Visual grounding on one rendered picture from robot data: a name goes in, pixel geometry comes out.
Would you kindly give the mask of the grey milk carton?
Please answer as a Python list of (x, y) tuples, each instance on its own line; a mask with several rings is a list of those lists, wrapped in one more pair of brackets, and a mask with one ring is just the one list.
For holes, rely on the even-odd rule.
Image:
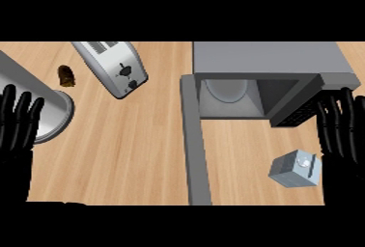
[(295, 150), (273, 159), (267, 176), (286, 188), (316, 186), (320, 165), (314, 154)]

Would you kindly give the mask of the silver toaster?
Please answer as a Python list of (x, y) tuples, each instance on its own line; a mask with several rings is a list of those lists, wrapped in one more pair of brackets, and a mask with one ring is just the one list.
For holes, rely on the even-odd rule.
[(72, 46), (112, 96), (123, 98), (146, 82), (147, 74), (128, 41), (73, 41)]

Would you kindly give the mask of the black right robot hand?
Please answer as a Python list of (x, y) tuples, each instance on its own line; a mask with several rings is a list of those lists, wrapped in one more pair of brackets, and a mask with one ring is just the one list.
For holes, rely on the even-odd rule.
[(326, 206), (365, 206), (365, 96), (341, 88), (316, 103)]

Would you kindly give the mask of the grey microwave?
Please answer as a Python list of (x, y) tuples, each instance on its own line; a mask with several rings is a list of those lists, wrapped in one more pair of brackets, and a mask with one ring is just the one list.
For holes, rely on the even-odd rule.
[(360, 86), (332, 41), (196, 41), (191, 75), (203, 120), (267, 120), (273, 127), (298, 126), (321, 96)]

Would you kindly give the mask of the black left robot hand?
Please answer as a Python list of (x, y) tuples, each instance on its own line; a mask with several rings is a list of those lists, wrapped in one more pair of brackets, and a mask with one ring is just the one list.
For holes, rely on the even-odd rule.
[(4, 87), (0, 94), (0, 203), (26, 202), (42, 106), (42, 97), (30, 100), (30, 92), (23, 92), (16, 98), (16, 86)]

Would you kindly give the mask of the grey microwave door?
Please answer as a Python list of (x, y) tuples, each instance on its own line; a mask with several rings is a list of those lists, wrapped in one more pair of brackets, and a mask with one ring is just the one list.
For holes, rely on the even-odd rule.
[(191, 206), (209, 206), (212, 201), (193, 75), (181, 76), (180, 93), (187, 202)]

